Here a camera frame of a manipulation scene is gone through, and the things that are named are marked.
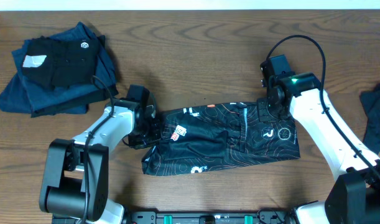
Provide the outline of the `black jersey with orange lines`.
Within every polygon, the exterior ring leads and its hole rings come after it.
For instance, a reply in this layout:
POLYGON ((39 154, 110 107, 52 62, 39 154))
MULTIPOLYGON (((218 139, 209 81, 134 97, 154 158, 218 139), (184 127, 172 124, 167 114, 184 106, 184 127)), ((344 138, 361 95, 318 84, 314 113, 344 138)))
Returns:
POLYGON ((194 174, 300 158, 295 121, 263 123, 253 102, 165 111, 161 120, 160 141, 142 158, 145 175, 194 174))

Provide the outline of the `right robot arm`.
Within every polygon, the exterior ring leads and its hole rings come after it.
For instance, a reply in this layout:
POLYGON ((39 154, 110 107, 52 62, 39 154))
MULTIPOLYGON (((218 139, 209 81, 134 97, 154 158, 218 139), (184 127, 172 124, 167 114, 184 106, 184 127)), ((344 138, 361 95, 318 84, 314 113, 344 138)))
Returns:
POLYGON ((380 157, 334 109, 313 73, 295 74, 284 55, 261 64, 267 97, 261 121, 297 120, 327 161, 335 184, 327 199, 295 207, 286 223, 380 223, 380 157))

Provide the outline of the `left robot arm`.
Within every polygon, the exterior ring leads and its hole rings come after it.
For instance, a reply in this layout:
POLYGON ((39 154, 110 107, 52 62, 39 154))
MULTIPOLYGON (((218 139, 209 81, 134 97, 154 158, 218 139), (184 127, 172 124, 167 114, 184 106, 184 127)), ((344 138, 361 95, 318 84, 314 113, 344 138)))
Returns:
POLYGON ((39 197, 52 223, 130 223, 126 208, 109 199, 109 156, 119 143, 132 149, 160 139, 155 98, 131 85, 124 98, 110 98, 102 116, 70 140, 55 139, 47 151, 39 197))

